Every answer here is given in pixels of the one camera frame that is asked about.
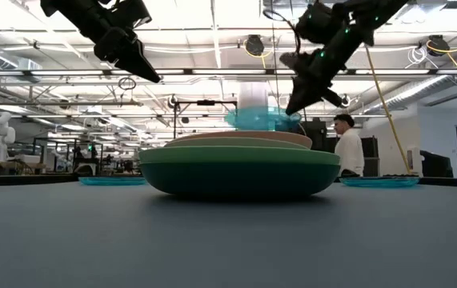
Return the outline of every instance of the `gray table surface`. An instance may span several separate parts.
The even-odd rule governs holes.
[[[457,287],[457,188],[334,184],[307,202],[0,187],[4,287]]]

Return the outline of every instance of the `white shirt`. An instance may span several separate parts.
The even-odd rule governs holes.
[[[340,173],[345,169],[351,170],[360,176],[363,176],[363,160],[362,139],[358,136],[358,132],[354,129],[349,129],[340,137],[335,154],[340,156]]]

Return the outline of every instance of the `man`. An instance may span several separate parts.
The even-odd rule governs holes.
[[[335,131],[341,135],[335,154],[340,156],[340,175],[363,176],[363,148],[362,139],[358,132],[353,129],[355,120],[348,114],[340,114],[335,117]]]

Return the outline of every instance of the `beige plate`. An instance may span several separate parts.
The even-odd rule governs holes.
[[[177,139],[170,142],[166,147],[191,147],[191,146],[242,146],[242,147],[274,147],[306,150],[305,146],[292,142],[269,140],[262,138],[240,138],[240,137],[213,137],[197,139]]]
[[[261,138],[268,140],[278,140],[284,142],[290,142],[304,146],[307,149],[311,148],[311,139],[306,136],[299,134],[292,134],[287,132],[275,132],[275,131],[226,131],[226,132],[214,132],[214,133],[205,133],[205,134],[194,134],[182,138],[175,139],[168,143],[175,143],[178,141],[191,140],[191,139],[200,139],[200,138],[226,138],[226,137],[236,137],[236,138]]]

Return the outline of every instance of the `dark hair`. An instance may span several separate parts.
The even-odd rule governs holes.
[[[355,120],[349,114],[339,114],[333,120],[345,121],[351,128],[355,126]]]

